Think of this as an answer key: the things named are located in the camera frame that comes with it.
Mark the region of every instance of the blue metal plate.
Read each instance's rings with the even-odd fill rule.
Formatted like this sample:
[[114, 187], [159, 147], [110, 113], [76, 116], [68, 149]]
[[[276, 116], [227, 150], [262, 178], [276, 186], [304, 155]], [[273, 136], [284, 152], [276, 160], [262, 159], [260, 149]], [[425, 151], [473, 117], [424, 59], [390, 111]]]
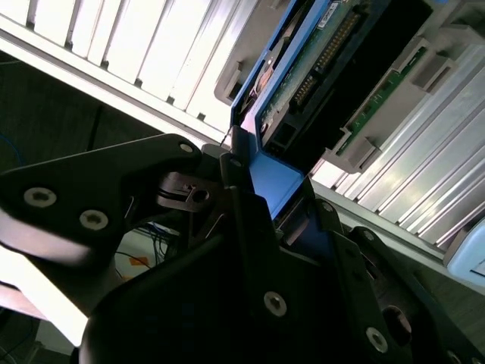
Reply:
[[[231, 123], [235, 117], [235, 107], [241, 101], [241, 98], [246, 94], [248, 88], [252, 85], [252, 81], [258, 74], [259, 70], [264, 64], [264, 58], [270, 51], [272, 46], [278, 41], [278, 33], [283, 28], [285, 20], [290, 16], [291, 10], [296, 4], [296, 0], [292, 0], [289, 4], [281, 22], [278, 24], [270, 42], [266, 46], [265, 50], [261, 53], [261, 57], [256, 62], [256, 66], [252, 69], [247, 81], [242, 86], [239, 94], [234, 100], [233, 108], [231, 112]], [[306, 40], [311, 35], [311, 32], [317, 26], [323, 13], [329, 5], [329, 0], [315, 0], [307, 13], [305, 19], [302, 22], [301, 27], [295, 34], [292, 42], [289, 44], [288, 49], [277, 65], [273, 72], [267, 86], [264, 88], [262, 94], [258, 97], [251, 110], [248, 111], [242, 128], [246, 129], [251, 134], [250, 147], [251, 147], [251, 165], [250, 171], [252, 181], [255, 186], [255, 192], [263, 196], [270, 209], [271, 217], [275, 218], [284, 205], [288, 202], [289, 198], [296, 192], [300, 184], [303, 182], [305, 175], [302, 172], [292, 168], [285, 163], [282, 163], [277, 158], [268, 155], [262, 148], [261, 144], [261, 114], [264, 108], [271, 100], [272, 95], [277, 90], [278, 86], [283, 81], [286, 73], [291, 68], [298, 53], [301, 51]]]

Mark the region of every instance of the orange object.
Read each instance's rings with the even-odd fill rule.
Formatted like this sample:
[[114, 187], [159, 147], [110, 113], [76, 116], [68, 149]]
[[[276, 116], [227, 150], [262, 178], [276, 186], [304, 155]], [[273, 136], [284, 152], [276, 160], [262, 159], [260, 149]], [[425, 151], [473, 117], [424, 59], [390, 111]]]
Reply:
[[130, 258], [131, 265], [148, 265], [149, 259], [146, 256], [137, 256], [136, 259]]

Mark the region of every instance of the black metal bracket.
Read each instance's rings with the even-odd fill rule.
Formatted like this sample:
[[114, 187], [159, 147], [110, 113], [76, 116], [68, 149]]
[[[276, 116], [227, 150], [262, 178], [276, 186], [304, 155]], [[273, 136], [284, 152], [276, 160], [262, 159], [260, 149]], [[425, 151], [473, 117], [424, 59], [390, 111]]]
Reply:
[[160, 178], [193, 171], [201, 157], [187, 139], [165, 134], [6, 172], [0, 176], [0, 241], [61, 265], [105, 267], [136, 224], [127, 219], [134, 208], [150, 205], [155, 210], [146, 214], [160, 213]]

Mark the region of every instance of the green circuit board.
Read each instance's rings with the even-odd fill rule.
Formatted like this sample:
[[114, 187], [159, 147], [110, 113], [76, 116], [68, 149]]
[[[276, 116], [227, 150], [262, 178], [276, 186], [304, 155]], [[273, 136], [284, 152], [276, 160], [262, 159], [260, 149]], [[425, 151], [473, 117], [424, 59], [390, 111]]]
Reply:
[[348, 29], [349, 15], [352, 9], [360, 4], [360, 0], [347, 2], [332, 2], [325, 11], [320, 22], [309, 36], [299, 56], [289, 69], [282, 83], [271, 97], [261, 116], [261, 125], [270, 126], [274, 115], [290, 100], [303, 99], [313, 86], [311, 71], [335, 55], [341, 43], [345, 40]]
[[366, 102], [361, 112], [355, 117], [354, 121], [349, 125], [349, 131], [352, 133], [351, 136], [346, 140], [346, 142], [339, 148], [337, 155], [342, 155], [346, 150], [347, 146], [352, 142], [354, 137], [359, 131], [366, 125], [366, 123], [375, 115], [377, 110], [386, 102], [386, 100], [391, 96], [391, 94], [399, 87], [401, 82], [405, 79], [412, 68], [419, 62], [424, 53], [426, 53], [426, 48], [421, 47], [416, 52], [414, 57], [409, 61], [409, 63], [402, 69], [401, 72], [392, 70], [387, 75], [385, 81], [382, 82], [379, 89], [374, 91], [372, 96]]

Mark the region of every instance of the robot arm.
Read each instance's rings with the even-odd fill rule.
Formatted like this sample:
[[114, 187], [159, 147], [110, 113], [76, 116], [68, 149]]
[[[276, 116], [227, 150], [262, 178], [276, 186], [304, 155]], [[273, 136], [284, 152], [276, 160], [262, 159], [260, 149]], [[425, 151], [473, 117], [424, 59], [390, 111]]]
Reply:
[[[378, 236], [344, 234], [307, 184], [278, 240], [248, 137], [234, 127], [217, 157], [163, 135], [3, 174], [5, 283], [80, 346], [81, 363], [484, 361]], [[173, 209], [189, 222], [185, 245], [120, 284], [122, 236]]]

